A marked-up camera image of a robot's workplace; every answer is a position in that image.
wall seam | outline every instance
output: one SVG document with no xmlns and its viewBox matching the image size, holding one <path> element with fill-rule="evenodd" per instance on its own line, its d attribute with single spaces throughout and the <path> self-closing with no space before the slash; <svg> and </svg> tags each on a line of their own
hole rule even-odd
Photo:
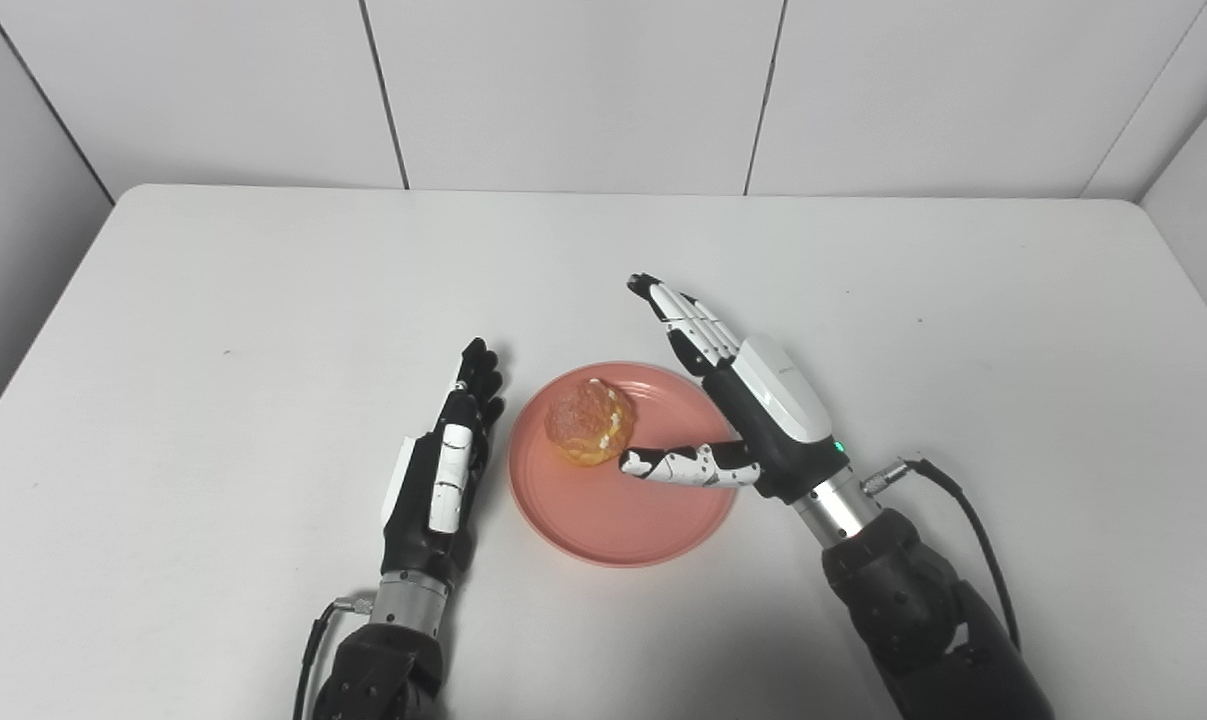
<svg viewBox="0 0 1207 720">
<path fill-rule="evenodd" d="M 1207 0 L 1203 0 L 1203 4 L 1199 5 L 1199 12 L 1194 13 L 1194 17 L 1189 21 L 1188 27 L 1185 27 L 1185 31 L 1180 33 L 1180 37 L 1176 40 L 1173 49 L 1171 49 L 1171 53 L 1167 54 L 1167 59 L 1164 60 L 1164 64 L 1159 69 L 1159 72 L 1155 74 L 1155 78 L 1151 80 L 1150 87 L 1145 88 L 1144 94 L 1141 95 L 1141 100 L 1137 101 L 1137 106 L 1132 109 L 1132 113 L 1130 113 L 1129 118 L 1124 121 L 1123 127 L 1119 128 L 1119 133 L 1118 135 L 1114 136 L 1114 141 L 1110 142 L 1110 146 L 1106 147 L 1104 154 L 1101 156 L 1101 162 L 1097 163 L 1096 168 L 1092 169 L 1091 176 L 1088 176 L 1088 182 L 1083 183 L 1083 187 L 1079 188 L 1075 197 L 1083 197 L 1084 193 L 1088 192 L 1088 188 L 1092 187 L 1092 182 L 1096 180 L 1097 174 L 1101 172 L 1101 168 L 1104 166 L 1104 162 L 1110 159 L 1110 152 L 1114 152 L 1114 148 L 1119 145 L 1119 141 L 1123 140 L 1124 133 L 1129 131 L 1129 127 L 1132 125 L 1132 121 L 1137 118 L 1137 113 L 1141 113 L 1141 109 L 1143 109 L 1145 100 L 1150 99 L 1151 92 L 1155 90 L 1155 87 L 1159 86 L 1159 81 L 1162 78 L 1164 74 L 1167 72 L 1167 68 L 1174 59 L 1176 53 L 1179 53 L 1180 46 L 1183 46 L 1185 39 L 1189 37 L 1189 33 L 1191 33 L 1194 27 L 1199 23 L 1199 18 L 1202 17 L 1203 10 L 1207 10 Z"/>
<path fill-rule="evenodd" d="M 398 144 L 398 128 L 393 125 L 393 111 L 389 107 L 389 90 L 385 88 L 385 72 L 380 64 L 380 51 L 377 49 L 377 35 L 371 29 L 371 17 L 367 14 L 367 0 L 358 0 L 358 12 L 362 14 L 365 31 L 367 33 L 367 49 L 371 52 L 371 64 L 377 71 L 377 86 L 380 88 L 380 104 L 385 109 L 385 124 L 389 125 L 389 140 L 393 142 L 393 158 L 398 160 L 398 177 L 402 178 L 403 191 L 410 191 L 407 183 L 407 165 L 403 163 L 403 150 Z"/>
<path fill-rule="evenodd" d="M 766 81 L 763 82 L 763 103 L 759 105 L 759 122 L 754 125 L 754 145 L 750 146 L 750 166 L 745 169 L 745 191 L 750 194 L 750 181 L 754 177 L 754 158 L 759 154 L 759 137 L 763 136 L 763 115 L 766 115 L 766 101 L 772 95 L 772 77 L 776 76 L 776 54 L 781 49 L 781 31 L 785 29 L 785 11 L 791 0 L 781 0 L 781 17 L 776 19 L 776 39 L 772 41 L 772 59 L 766 65 Z"/>
<path fill-rule="evenodd" d="M 41 83 L 39 82 L 39 78 L 36 78 L 35 74 L 31 71 L 30 64 L 27 63 L 27 59 L 21 53 L 21 49 L 17 49 L 17 43 L 12 41 L 12 36 L 8 35 L 7 28 L 4 28 L 1 22 L 0 22 L 0 36 L 2 37 L 2 41 L 8 46 L 8 51 L 10 53 L 12 53 L 12 57 L 17 59 L 17 63 L 21 65 L 22 72 L 27 74 L 27 77 L 30 78 L 30 83 L 35 86 L 35 92 L 39 92 L 39 96 L 42 100 L 45 107 L 47 109 L 47 111 L 49 111 L 51 117 L 53 117 L 53 119 L 56 121 L 56 125 L 58 125 L 60 128 L 60 131 L 64 133 L 65 140 L 68 140 L 69 145 L 71 145 L 71 147 L 74 148 L 74 153 L 78 156 L 78 159 L 82 160 L 83 166 L 87 168 L 87 172 L 91 174 L 92 181 L 97 182 L 97 187 L 99 187 L 100 191 L 104 193 L 105 200 L 109 200 L 110 206 L 113 207 L 113 195 L 110 195 L 109 187 L 105 187 L 105 181 L 103 181 L 100 174 L 97 172 L 97 169 L 92 166 L 92 160 L 87 159 L 87 154 L 86 152 L 83 152 L 83 147 L 78 145 L 78 140 L 74 137 L 74 133 L 69 131 L 69 127 L 65 125 L 64 118 L 62 118 L 60 113 L 56 111 L 56 105 L 51 104 L 49 96 L 47 96 Z"/>
</svg>

cable connector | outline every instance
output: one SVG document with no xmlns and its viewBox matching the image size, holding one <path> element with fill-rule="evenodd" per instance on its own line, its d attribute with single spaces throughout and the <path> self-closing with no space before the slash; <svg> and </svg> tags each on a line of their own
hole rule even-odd
<svg viewBox="0 0 1207 720">
<path fill-rule="evenodd" d="M 870 478 L 865 478 L 861 482 L 861 488 L 865 491 L 865 494 L 874 497 L 877 493 L 884 492 L 887 486 L 896 480 L 904 478 L 910 474 L 910 466 L 904 459 L 897 459 L 893 466 L 887 466 L 887 468 L 874 473 Z"/>
<path fill-rule="evenodd" d="M 374 602 L 367 597 L 348 596 L 333 599 L 332 605 L 334 605 L 337 610 L 352 611 L 352 614 L 357 615 L 371 615 L 371 609 L 373 609 Z"/>
</svg>

robot fingertip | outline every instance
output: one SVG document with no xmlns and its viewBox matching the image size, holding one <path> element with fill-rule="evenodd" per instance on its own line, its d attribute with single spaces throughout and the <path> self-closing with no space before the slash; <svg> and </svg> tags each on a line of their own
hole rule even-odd
<svg viewBox="0 0 1207 720">
<path fill-rule="evenodd" d="M 649 275 L 648 273 L 635 273 L 630 275 L 630 279 L 629 281 L 625 282 L 625 286 L 629 287 L 630 291 L 635 293 L 635 295 L 641 297 L 641 299 L 652 300 L 652 286 L 654 286 L 654 283 L 660 283 L 660 282 L 661 281 L 658 281 L 658 279 L 652 277 L 652 275 Z"/>
</svg>

black robotic forearm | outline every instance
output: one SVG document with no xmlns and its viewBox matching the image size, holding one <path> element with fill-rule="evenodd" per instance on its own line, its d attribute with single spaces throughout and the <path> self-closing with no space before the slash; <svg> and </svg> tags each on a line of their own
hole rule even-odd
<svg viewBox="0 0 1207 720">
<path fill-rule="evenodd" d="M 439 622 L 474 556 L 470 509 L 505 403 L 497 356 L 476 338 L 435 428 L 401 451 L 367 625 L 339 644 L 314 720 L 426 720 L 443 684 Z"/>
<path fill-rule="evenodd" d="M 904 515 L 882 511 L 821 561 L 905 720 L 1051 719 L 990 605 Z"/>
</svg>

silver metal cylinder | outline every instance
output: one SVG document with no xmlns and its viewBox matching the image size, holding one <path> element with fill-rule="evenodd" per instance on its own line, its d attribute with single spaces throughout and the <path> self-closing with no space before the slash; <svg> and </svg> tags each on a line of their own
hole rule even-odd
<svg viewBox="0 0 1207 720">
<path fill-rule="evenodd" d="M 865 494 L 851 468 L 841 469 L 792 505 L 822 548 L 853 537 L 882 511 L 877 502 Z"/>
<path fill-rule="evenodd" d="M 371 624 L 401 625 L 438 637 L 447 608 L 447 585 L 419 570 L 392 570 L 380 578 Z"/>
</svg>

